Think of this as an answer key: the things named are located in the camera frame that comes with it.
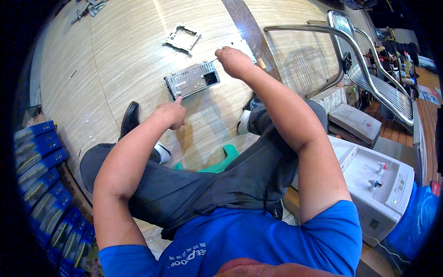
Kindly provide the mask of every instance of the blue box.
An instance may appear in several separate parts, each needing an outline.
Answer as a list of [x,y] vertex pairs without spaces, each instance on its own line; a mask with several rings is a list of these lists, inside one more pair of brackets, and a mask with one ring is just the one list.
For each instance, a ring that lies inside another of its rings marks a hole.
[[66,191],[65,187],[58,181],[48,192],[40,199],[37,205],[31,212],[30,223],[31,227],[37,231],[48,213],[52,205],[57,201],[58,197]]
[[51,242],[48,246],[47,257],[54,267],[58,266],[58,261],[62,255],[63,247],[68,240],[72,228],[79,220],[84,222],[83,225],[86,224],[86,220],[82,217],[80,211],[75,206],[71,206],[52,236]]
[[47,121],[40,123],[25,129],[21,129],[14,133],[14,146],[15,149],[22,146],[26,141],[38,136],[40,134],[55,130],[54,122]]
[[46,213],[42,223],[40,223],[39,230],[37,231],[37,242],[44,250],[46,250],[51,235],[55,232],[64,211],[71,204],[71,201],[72,196],[68,191],[64,191]]
[[74,266],[72,268],[73,277],[83,277],[85,275],[86,260],[88,258],[89,249],[94,240],[95,231],[94,226],[88,224],[86,230],[80,240],[77,252],[75,253]]
[[27,141],[14,152],[17,174],[22,175],[46,154],[61,146],[62,143],[55,131],[44,133]]
[[56,152],[50,154],[48,157],[34,164],[23,175],[19,177],[19,186],[21,191],[27,191],[29,187],[37,181],[43,174],[48,172],[51,168],[58,164],[61,164],[68,154],[65,149],[62,148]]
[[43,194],[49,189],[49,187],[55,183],[60,178],[57,170],[52,168],[50,171],[43,174],[37,181],[35,181],[28,189],[24,192],[23,200],[26,205],[25,208],[30,210],[33,206],[41,199]]
[[80,240],[87,225],[88,223],[86,220],[79,220],[69,234],[58,266],[58,272],[62,277],[69,277],[72,274],[75,253],[77,252],[77,248],[80,245]]

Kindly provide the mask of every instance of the knee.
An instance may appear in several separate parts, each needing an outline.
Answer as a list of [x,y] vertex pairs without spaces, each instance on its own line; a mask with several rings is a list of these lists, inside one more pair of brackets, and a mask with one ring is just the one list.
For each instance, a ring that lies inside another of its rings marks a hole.
[[306,104],[314,111],[316,116],[319,118],[320,123],[322,123],[323,128],[328,132],[328,116],[326,115],[325,109],[317,102],[305,99]]
[[98,144],[84,154],[80,161],[80,175],[86,189],[92,193],[95,177],[106,156],[115,144]]

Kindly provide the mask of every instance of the blue plastic bag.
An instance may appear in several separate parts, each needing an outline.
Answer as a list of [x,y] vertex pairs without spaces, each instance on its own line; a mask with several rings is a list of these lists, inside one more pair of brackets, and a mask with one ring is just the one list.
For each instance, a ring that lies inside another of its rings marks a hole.
[[423,245],[435,213],[439,205],[439,198],[435,196],[429,186],[414,187],[408,207],[397,226],[388,235],[388,241],[397,251],[412,260]]

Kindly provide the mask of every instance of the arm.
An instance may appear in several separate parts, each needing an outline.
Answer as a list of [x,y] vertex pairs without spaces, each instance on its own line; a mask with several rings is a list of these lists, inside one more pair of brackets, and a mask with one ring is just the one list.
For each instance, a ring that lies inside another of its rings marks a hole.
[[241,51],[223,47],[215,55],[231,77],[244,81],[258,95],[279,134],[297,152],[302,222],[340,200],[351,201],[327,134],[305,101]]
[[160,104],[143,123],[111,150],[97,174],[93,191],[94,228],[98,248],[137,244],[144,237],[129,213],[128,201],[137,190],[149,156],[163,133],[180,128],[186,109],[175,103]]

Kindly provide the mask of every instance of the dark gray pants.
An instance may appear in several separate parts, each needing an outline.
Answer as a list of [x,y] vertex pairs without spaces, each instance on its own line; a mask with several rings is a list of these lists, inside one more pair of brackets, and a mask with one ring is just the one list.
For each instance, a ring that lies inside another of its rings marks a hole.
[[[306,103],[326,130],[323,107],[311,100]],[[222,173],[174,170],[149,160],[129,201],[131,215],[164,228],[162,237],[172,240],[181,225],[216,207],[271,211],[292,183],[298,157],[263,105],[252,110],[248,129],[260,138]],[[98,144],[85,153],[80,173],[88,191],[92,192],[98,170],[114,145]]]

